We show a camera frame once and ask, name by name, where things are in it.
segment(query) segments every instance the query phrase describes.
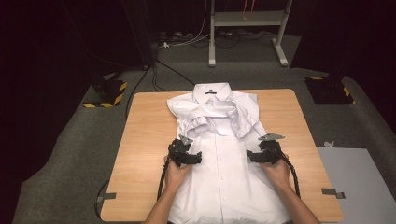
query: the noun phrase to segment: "tabletop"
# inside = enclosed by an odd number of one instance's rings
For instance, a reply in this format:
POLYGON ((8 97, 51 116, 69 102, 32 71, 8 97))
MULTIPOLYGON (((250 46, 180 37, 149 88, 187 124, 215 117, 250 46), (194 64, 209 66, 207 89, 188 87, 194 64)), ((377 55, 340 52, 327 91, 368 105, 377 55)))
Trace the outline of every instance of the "tabletop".
MULTIPOLYGON (((343 213, 335 196, 322 194, 321 189, 331 189, 332 184, 294 91, 242 92, 257 94, 265 131, 285 135, 278 142, 296 170, 302 200, 320 222, 341 221, 343 213)), ((116 198, 104 201, 102 220, 146 219, 157 200, 163 158, 177 134, 177 120, 166 101, 184 93, 141 92, 134 96, 107 188, 107 193, 116 193, 116 198)))

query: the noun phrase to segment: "white metal frame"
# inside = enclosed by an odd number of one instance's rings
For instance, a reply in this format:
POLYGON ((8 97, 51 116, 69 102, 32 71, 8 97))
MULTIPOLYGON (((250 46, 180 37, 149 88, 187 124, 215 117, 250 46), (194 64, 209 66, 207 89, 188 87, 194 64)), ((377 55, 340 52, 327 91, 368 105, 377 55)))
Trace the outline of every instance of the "white metal frame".
POLYGON ((253 11, 245 12, 215 12, 215 0, 212 0, 210 10, 210 43, 209 43, 209 66, 216 66, 215 52, 215 27, 217 26, 265 26, 278 25, 277 38, 273 38, 277 57, 282 66, 288 66, 288 60, 280 46, 286 23, 288 22, 292 0, 288 0, 284 10, 279 11, 253 11))

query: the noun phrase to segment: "gray carpet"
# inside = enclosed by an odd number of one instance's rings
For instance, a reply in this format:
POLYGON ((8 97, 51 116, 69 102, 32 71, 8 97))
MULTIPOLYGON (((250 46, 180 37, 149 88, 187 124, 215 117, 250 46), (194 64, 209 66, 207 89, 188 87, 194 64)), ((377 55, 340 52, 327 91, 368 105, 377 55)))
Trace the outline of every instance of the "gray carpet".
MULTIPOLYGON (((298 36, 284 37, 282 46, 289 62, 299 40, 298 36)), ((223 47, 234 42, 217 39, 223 47)), ((396 137, 354 80, 346 77, 343 83, 356 104, 315 105, 303 77, 327 74, 281 67, 270 38, 240 41, 230 49, 217 48, 216 54, 215 68, 207 65, 208 48, 159 49, 158 59, 195 83, 229 82, 234 90, 294 90, 316 145, 334 141, 335 147, 367 148, 395 198, 396 137)), ((156 65, 159 86, 168 91, 192 90, 184 78, 156 65)), ((125 125, 127 97, 143 74, 137 70, 121 74, 128 87, 119 106, 77 109, 46 166, 23 183, 14 223, 102 223, 93 203, 99 188, 110 178, 125 125)), ((152 74, 150 70, 136 92, 155 91, 152 74)))

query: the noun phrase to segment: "white shirt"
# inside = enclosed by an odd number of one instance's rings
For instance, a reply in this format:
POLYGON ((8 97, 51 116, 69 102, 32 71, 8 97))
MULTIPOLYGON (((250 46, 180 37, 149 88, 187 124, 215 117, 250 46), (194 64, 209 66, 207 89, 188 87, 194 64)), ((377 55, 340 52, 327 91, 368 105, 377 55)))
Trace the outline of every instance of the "white shirt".
POLYGON ((168 100, 177 136, 202 151, 172 205, 176 223, 284 223, 290 216, 275 188, 247 149, 260 152, 266 134, 257 95, 232 91, 228 83, 198 84, 192 93, 168 100))

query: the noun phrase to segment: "black stand base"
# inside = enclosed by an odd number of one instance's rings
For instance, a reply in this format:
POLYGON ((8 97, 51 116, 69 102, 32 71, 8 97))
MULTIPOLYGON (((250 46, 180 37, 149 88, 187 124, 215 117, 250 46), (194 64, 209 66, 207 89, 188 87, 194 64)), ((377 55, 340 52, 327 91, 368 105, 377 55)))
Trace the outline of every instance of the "black stand base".
POLYGON ((326 78, 306 77, 306 87, 315 104, 351 104, 354 103, 347 88, 341 83, 329 83, 326 78))
POLYGON ((84 107, 112 107, 120 104, 122 95, 125 91, 127 82, 121 80, 108 81, 106 84, 106 91, 96 92, 96 98, 93 100, 84 100, 84 107))

